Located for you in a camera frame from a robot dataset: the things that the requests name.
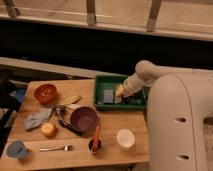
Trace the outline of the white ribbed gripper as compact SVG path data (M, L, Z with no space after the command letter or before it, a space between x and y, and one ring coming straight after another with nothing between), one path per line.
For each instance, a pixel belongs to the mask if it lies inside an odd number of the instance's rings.
M117 84L115 86L115 96L121 97L123 94L125 97L129 97L134 93L137 93L144 86L144 81L142 78L134 73L129 76L122 84Z

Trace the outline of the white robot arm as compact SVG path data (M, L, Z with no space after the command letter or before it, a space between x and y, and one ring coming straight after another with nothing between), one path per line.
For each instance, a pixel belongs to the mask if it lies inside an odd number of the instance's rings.
M208 171L203 122L213 116L213 70L142 60L115 96L129 97L144 86L150 171Z

